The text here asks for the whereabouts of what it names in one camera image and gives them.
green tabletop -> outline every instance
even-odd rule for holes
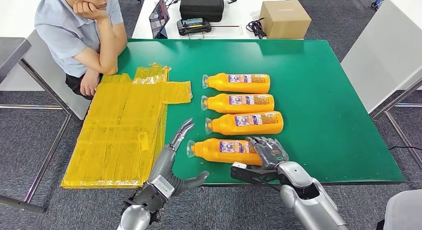
[[[180,178],[210,173],[207,184],[236,184],[230,164],[186,156],[188,140],[235,138],[207,135],[201,96],[218,91],[202,88],[203,74],[265,73],[275,110],[284,119],[277,138],[290,160],[300,163],[322,183],[403,182],[405,179],[365,111],[327,41],[324,40],[130,40],[118,60],[119,73],[132,78],[136,67],[159,63],[172,67],[170,81],[191,81],[191,103],[168,105],[166,142],[193,117],[195,127],[182,142],[173,167]]]

robotic arm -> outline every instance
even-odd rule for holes
[[[192,119],[187,120],[171,143],[163,147],[142,189],[126,201],[118,230],[145,230],[153,222],[160,221],[160,209],[171,196],[205,182],[209,175],[207,171],[186,180],[179,179],[172,171],[177,149],[193,126]],[[283,202],[307,230],[347,230],[337,206],[321,183],[301,165],[289,161],[276,139],[248,137],[247,140],[260,155],[264,170],[247,169],[245,164],[235,162],[230,169],[232,178],[251,184],[269,184],[269,181],[279,180]]]
[[[337,206],[321,183],[312,178],[296,162],[289,161],[287,153],[276,139],[248,137],[247,140],[260,155],[267,170],[247,169],[245,164],[234,163],[231,177],[251,184],[279,180],[280,195],[285,205],[307,230],[347,230],[338,214]]]
[[[194,127],[193,120],[185,121],[170,144],[166,144],[151,169],[142,189],[127,200],[118,230],[144,230],[153,222],[160,221],[160,209],[181,192],[202,185],[209,173],[201,172],[197,177],[182,180],[172,171],[174,157],[186,133]]]

gray carpet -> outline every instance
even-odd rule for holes
[[[128,36],[133,33],[141,9],[135,0],[119,0]],[[342,60],[374,11],[374,0],[299,0],[311,16],[308,39],[326,39]],[[422,93],[409,97],[421,102]],[[0,103],[51,104],[39,92],[2,93]],[[393,116],[415,146],[422,146],[422,110],[394,109]],[[24,198],[32,176],[41,165],[64,120],[61,111],[0,110],[0,193]],[[388,146],[403,145],[385,116],[376,126]],[[0,207],[2,230],[112,230],[118,225],[122,200],[129,189],[66,190],[59,187],[72,155],[80,126],[71,121],[33,200],[48,206],[33,214]],[[340,214],[351,230],[371,230],[384,215],[390,197],[403,190],[422,188],[422,172],[407,150],[392,150],[407,182],[400,185],[327,186]],[[172,198],[162,222],[152,230],[302,229],[286,210],[279,194],[266,187],[197,188]]]

yellow plastic bag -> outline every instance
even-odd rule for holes
[[[166,104],[188,103],[190,82],[167,82],[170,68],[152,64],[104,76],[91,103],[61,186],[135,188],[164,145]]]

table leg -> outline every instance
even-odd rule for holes
[[[398,103],[395,107],[422,107],[421,103]]]
[[[7,105],[7,104],[0,104],[0,109],[63,110],[61,106]]]
[[[18,209],[24,209],[24,210],[28,210],[34,213],[41,213],[44,211],[43,207],[37,206],[37,205],[33,205],[33,204],[29,204],[29,203],[25,203],[13,198],[9,198],[3,195],[0,195],[0,205],[4,204],[4,205],[8,205],[11,207],[15,207]]]
[[[31,65],[22,58],[19,61],[19,65],[47,92],[53,99],[77,122],[82,121],[76,116],[76,114],[70,109],[70,107],[53,91],[53,89],[42,79],[42,77],[31,67]]]
[[[398,97],[396,97],[394,100],[392,100],[390,103],[388,103],[384,108],[382,108],[379,112],[377,112],[372,119],[377,120],[380,115],[383,112],[389,111],[391,108],[393,108],[397,103],[402,101],[404,98],[412,94],[416,89],[422,86],[422,78],[420,78],[418,81],[416,81],[413,85],[411,85],[409,88],[407,88],[403,93],[401,93]]]
[[[385,115],[387,116],[390,123],[393,125],[396,132],[399,134],[400,139],[405,143],[405,146],[412,146],[406,137],[406,135],[403,133],[402,129],[400,129],[399,125],[397,124],[396,120],[393,118],[393,116],[390,114],[390,112],[385,111]],[[419,166],[420,169],[422,169],[422,159],[419,157],[419,155],[416,153],[416,150],[413,148],[408,148],[410,155],[415,160],[416,164]]]
[[[38,171],[38,174],[35,177],[34,182],[32,183],[32,186],[29,188],[28,194],[26,195],[25,200],[24,200],[25,202],[27,203],[31,202],[32,197],[34,196],[34,193],[37,190],[38,185],[45,174],[45,171],[47,170],[48,164],[50,163],[51,158],[53,157],[53,154],[60,143],[63,133],[65,132],[65,129],[67,125],[69,124],[70,117],[71,117],[70,114],[66,116],[65,121],[63,122],[62,127],[59,130],[59,133],[57,134],[56,138],[53,141],[53,145],[50,147],[50,150],[48,151],[47,156],[45,157],[44,162],[42,163],[42,166],[40,170]]]

